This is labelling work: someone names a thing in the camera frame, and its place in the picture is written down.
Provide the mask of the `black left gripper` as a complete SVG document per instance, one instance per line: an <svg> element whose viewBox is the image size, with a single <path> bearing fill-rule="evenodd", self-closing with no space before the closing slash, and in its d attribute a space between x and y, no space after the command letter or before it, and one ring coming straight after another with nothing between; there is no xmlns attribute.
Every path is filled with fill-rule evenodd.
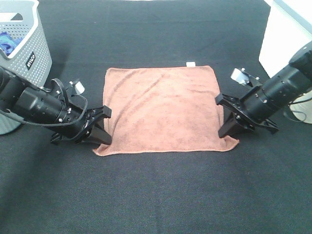
<svg viewBox="0 0 312 234"><path fill-rule="evenodd" d="M56 98L65 105L65 116L57 118L57 125L50 142L58 145L63 141L111 145L112 137L104 130L103 118L111 118L112 110L107 106L88 109L87 99L72 95L70 84L65 86L59 79L52 80Z"/></svg>

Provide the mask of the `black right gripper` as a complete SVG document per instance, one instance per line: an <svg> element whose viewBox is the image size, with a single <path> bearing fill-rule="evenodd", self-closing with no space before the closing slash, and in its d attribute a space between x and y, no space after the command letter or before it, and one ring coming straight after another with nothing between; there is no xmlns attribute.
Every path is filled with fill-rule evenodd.
<svg viewBox="0 0 312 234"><path fill-rule="evenodd" d="M278 131L277 124L269 119L277 110L275 99L278 98L279 85L264 84L252 88L242 98L225 94L215 97L216 105L230 110L223 125L218 130L219 138L252 132L255 127L265 128L272 134Z"/></svg>

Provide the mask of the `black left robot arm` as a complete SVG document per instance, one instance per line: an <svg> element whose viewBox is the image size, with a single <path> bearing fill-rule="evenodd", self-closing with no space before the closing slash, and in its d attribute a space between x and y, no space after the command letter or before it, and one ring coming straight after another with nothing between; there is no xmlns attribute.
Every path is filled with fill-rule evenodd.
<svg viewBox="0 0 312 234"><path fill-rule="evenodd" d="M78 80L67 87L57 78L51 83L51 89L37 87L2 67L1 114L53 131L50 142L55 145L63 141L110 145L112 137L104 130L103 120L111 117L112 110L105 105L89 109L87 99L74 91Z"/></svg>

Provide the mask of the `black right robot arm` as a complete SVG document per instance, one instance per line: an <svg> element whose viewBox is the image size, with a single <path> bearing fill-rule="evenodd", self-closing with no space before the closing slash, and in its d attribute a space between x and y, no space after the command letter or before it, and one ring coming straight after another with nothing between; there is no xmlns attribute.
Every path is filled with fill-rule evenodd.
<svg viewBox="0 0 312 234"><path fill-rule="evenodd" d="M262 83L244 69L235 68L231 79L247 86L249 91L241 98L220 93L215 102L230 110L218 130L218 136L234 136L253 132L256 127L271 134L278 131L269 118L278 110L290 105L312 87L312 44L300 48L289 63L272 78Z"/></svg>

